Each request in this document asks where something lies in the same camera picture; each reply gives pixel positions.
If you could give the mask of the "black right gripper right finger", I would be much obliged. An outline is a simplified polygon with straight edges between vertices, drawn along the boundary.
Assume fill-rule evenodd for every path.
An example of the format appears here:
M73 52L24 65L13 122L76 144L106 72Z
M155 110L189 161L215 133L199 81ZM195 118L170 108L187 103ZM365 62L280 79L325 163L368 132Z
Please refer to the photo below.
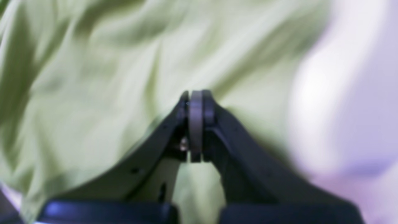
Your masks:
M203 156L221 176L220 224L363 224L350 202L313 186L266 153L203 91Z

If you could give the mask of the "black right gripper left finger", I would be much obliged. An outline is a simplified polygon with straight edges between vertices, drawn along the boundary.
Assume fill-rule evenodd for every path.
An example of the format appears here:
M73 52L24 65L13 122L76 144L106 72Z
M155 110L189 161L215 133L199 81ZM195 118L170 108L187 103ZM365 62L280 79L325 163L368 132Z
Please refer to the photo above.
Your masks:
M179 166L188 156L189 93L114 167L49 200L38 224L179 224L172 204Z

